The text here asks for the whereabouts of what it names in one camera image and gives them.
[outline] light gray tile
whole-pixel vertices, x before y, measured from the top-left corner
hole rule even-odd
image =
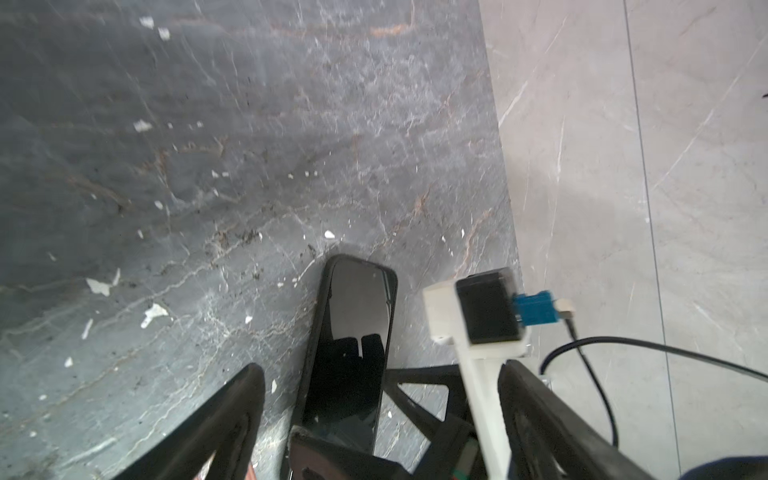
[[[621,3],[481,0],[515,232],[529,293],[570,297],[582,336],[663,340]],[[531,366],[566,343],[542,327]],[[666,360],[588,347],[617,416],[621,450],[658,478],[679,475]],[[606,438],[578,357],[554,391]]]
[[[667,341],[768,370],[768,4],[630,4]],[[680,461],[765,454],[768,389],[670,358]]]

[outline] cable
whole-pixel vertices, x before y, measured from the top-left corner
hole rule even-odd
[[[577,342],[578,335],[576,334],[576,326],[574,325],[573,319],[568,317],[563,317],[563,320],[565,321],[565,326],[568,328],[568,333],[571,335],[571,338],[573,339],[574,342]],[[619,448],[619,428],[616,426],[616,418],[614,417],[614,410],[611,408],[611,403],[608,401],[608,397],[605,395],[605,391],[603,390],[603,386],[600,384],[600,380],[598,380],[598,376],[594,374],[594,370],[592,369],[592,365],[589,363],[589,360],[587,360],[587,356],[581,350],[580,346],[576,347],[576,350],[578,351],[578,354],[581,357],[581,361],[584,363],[584,366],[587,368],[587,372],[589,372],[589,376],[592,378],[594,387],[598,389],[600,398],[603,399],[603,405],[605,405],[605,412],[608,414],[608,421],[611,423],[611,437],[612,437],[611,444],[616,449],[618,449]],[[541,375],[544,375],[544,368],[546,368],[546,366],[542,363]]]
[[[686,356],[689,359],[700,360],[701,362],[710,363],[712,365],[721,366],[725,369],[733,370],[734,372],[741,373],[746,376],[751,376],[754,379],[763,380],[768,382],[768,375],[757,370],[752,370],[745,366],[737,365],[736,363],[727,362],[725,360],[716,359],[712,356],[704,355],[702,353],[691,352],[690,350],[678,349],[674,346],[661,345],[660,343],[646,342],[645,340],[628,339],[623,336],[590,336],[585,339],[575,340],[571,343],[566,343],[563,346],[552,350],[545,358],[544,362],[541,362],[539,367],[539,375],[544,375],[547,367],[552,360],[558,358],[560,355],[566,352],[570,352],[573,349],[580,349],[582,346],[591,345],[593,343],[621,343],[624,345],[641,346],[646,349],[660,350],[661,352],[673,353],[674,355]]]

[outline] black smartphone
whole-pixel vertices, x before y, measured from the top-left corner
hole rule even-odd
[[[394,270],[349,255],[328,259],[291,426],[373,453],[395,312]],[[290,471],[288,445],[280,477]]]

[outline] black plastic frame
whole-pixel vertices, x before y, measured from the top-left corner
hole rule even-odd
[[[264,372],[251,363],[114,480],[192,480],[214,453],[206,480],[242,480],[263,407]]]
[[[652,480],[606,442],[522,363],[509,360],[498,376],[509,446],[509,478]]]

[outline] phone screen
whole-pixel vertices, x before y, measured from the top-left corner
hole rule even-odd
[[[300,425],[327,442],[373,453],[396,279],[353,258],[332,268]]]

